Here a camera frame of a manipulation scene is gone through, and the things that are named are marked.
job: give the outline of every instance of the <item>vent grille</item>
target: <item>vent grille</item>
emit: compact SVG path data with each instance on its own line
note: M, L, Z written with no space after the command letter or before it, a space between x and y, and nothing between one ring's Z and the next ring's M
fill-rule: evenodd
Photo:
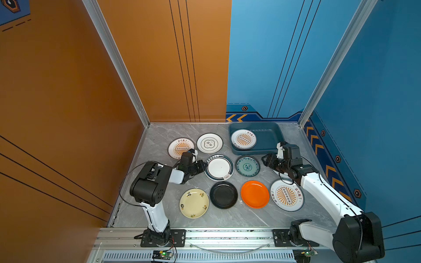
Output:
M139 250L109 250L105 252L104 257L102 258L104 261L116 261L116 260L124 260L124 261L132 261L132 260L139 260L145 259L145 261L150 261L152 257L152 252L142 252Z
M265 250L248 254L241 253L214 253L197 250L178 251L177 263L207 262L207 263L230 263L230 262L296 262L292 250ZM107 250L103 261L133 261L150 262L152 250Z

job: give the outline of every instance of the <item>aluminum frame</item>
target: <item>aluminum frame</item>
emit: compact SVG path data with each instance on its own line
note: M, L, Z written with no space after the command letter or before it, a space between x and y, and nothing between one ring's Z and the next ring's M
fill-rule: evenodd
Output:
M82 0L82 2L85 5L89 16L91 17L98 35L100 36L118 75L120 76L121 82L123 83L124 88L126 89L127 94L129 95L129 98L133 103L133 106L136 109L140 120L142 121L143 126L148 128L150 124L148 115L146 114L145 108L143 107L142 101L139 98L139 94L137 93L137 90L133 84L129 71L124 64L123 58L121 57L117 44L112 37L111 31L107 25L107 22L105 21L104 15L101 12L101 8L99 7L98 2L96 0Z
M362 26L376 5L377 0L362 0L357 10L354 13L354 16L351 19L348 27L345 30L344 35L341 38L338 46L336 47L335 52L332 55L332 58L329 61L328 66L326 67L323 75L321 76L316 88L314 89L309 101L307 102L306 107L303 110L303 113L298 120L298 124L301 128L304 128L307 120L309 119L311 113L316 108L317 103L323 96L326 88L328 87L330 81L341 65L342 61L345 58L345 55L348 53L350 47L354 43L357 35L361 31Z

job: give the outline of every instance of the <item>black plate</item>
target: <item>black plate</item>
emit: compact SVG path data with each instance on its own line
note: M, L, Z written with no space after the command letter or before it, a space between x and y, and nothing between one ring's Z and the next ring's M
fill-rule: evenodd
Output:
M237 202L238 192L232 183L217 182L210 191L210 201L217 208L228 209Z

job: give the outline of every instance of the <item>blue wall panel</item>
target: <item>blue wall panel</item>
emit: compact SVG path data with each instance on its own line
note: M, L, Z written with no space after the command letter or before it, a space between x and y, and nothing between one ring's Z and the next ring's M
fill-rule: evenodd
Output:
M359 3L233 0L227 104L264 118L302 111Z
M366 193L366 211L383 226L421 215L420 9L417 0L378 1L316 107ZM385 227L384 237L421 230L419 222ZM420 237L387 239L385 247L420 244ZM379 262L411 262L415 251L390 250Z

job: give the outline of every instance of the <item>sunburst pattern plate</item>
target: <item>sunburst pattern plate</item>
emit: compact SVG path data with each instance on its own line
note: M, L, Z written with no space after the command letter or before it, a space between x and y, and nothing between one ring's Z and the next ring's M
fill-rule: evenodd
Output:
M178 138L171 142L168 146L168 154L171 158L180 160L184 152L194 148L195 144L192 140L187 138Z
M288 212L300 210L304 205L304 195L296 184L290 185L282 179L270 186L270 198L280 209Z
M249 130L236 130L231 135L231 143L239 149L250 149L257 142L256 135Z

